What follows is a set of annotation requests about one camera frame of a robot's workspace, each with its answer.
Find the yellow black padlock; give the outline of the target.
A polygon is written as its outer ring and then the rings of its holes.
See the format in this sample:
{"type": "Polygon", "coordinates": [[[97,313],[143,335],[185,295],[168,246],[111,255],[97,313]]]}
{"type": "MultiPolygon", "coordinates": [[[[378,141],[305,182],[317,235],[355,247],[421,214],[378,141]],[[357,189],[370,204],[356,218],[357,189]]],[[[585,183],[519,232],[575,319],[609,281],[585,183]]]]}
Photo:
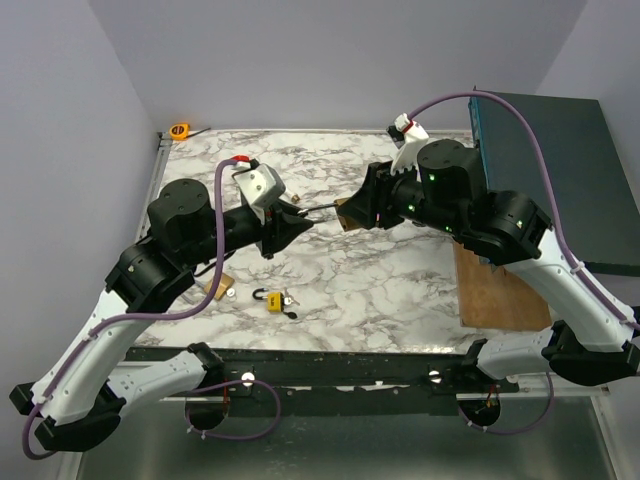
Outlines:
{"type": "Polygon", "coordinates": [[[283,314],[289,319],[295,320],[298,318],[298,315],[296,312],[290,310],[294,305],[284,305],[283,290],[269,291],[267,288],[258,288],[252,292],[252,298],[256,301],[263,302],[269,313],[283,314]]]}

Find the long-shackle brass padlock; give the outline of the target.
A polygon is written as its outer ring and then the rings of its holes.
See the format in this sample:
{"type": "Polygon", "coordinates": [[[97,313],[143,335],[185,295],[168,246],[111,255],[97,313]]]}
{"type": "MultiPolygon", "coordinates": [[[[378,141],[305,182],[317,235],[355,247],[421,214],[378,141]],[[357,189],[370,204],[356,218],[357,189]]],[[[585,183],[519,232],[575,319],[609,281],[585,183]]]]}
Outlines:
{"type": "Polygon", "coordinates": [[[320,212],[324,210],[332,210],[334,212],[334,216],[339,222],[343,231],[354,231],[361,228],[361,225],[358,224],[355,220],[350,217],[343,216],[339,213],[339,208],[342,204],[346,202],[346,198],[335,199],[330,203],[315,205],[311,207],[305,207],[300,209],[297,212],[297,216],[300,218],[307,218],[310,213],[320,212]]]}

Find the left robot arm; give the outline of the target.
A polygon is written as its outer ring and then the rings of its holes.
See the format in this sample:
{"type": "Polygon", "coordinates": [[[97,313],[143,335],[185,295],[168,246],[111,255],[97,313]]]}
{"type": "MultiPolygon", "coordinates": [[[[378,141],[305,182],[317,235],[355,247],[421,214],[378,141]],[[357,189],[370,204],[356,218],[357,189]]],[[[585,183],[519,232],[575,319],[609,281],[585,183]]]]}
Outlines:
{"type": "Polygon", "coordinates": [[[223,232],[216,230],[217,212],[206,186],[194,179],[167,184],[149,205],[147,235],[122,252],[64,356],[39,381],[19,384],[10,393],[20,414],[41,420],[24,427],[28,458],[86,452],[136,408],[182,392],[209,395],[220,387],[224,362],[204,343],[136,374],[112,373],[134,341],[194,284],[197,265],[221,262],[252,244],[270,258],[313,225],[282,200],[268,208],[266,221],[246,204],[225,212],[223,232]],[[40,455],[30,448],[32,438],[44,450],[40,455]]]}

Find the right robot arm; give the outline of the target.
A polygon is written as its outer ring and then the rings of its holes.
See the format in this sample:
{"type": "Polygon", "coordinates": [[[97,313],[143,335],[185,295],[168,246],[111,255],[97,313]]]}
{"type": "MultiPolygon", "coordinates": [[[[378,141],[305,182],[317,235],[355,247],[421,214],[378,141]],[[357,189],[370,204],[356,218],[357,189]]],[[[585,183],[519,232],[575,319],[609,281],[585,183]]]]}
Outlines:
{"type": "Polygon", "coordinates": [[[474,342],[459,370],[467,389],[480,392],[511,375],[549,371],[583,386],[638,374],[633,309],[602,286],[589,289],[596,279],[570,265],[556,227],[533,200],[488,189],[478,150],[439,140],[419,148],[416,167],[397,174],[391,167],[370,164],[338,215],[367,230],[410,220],[447,233],[522,279],[559,316],[538,333],[474,342]]]}

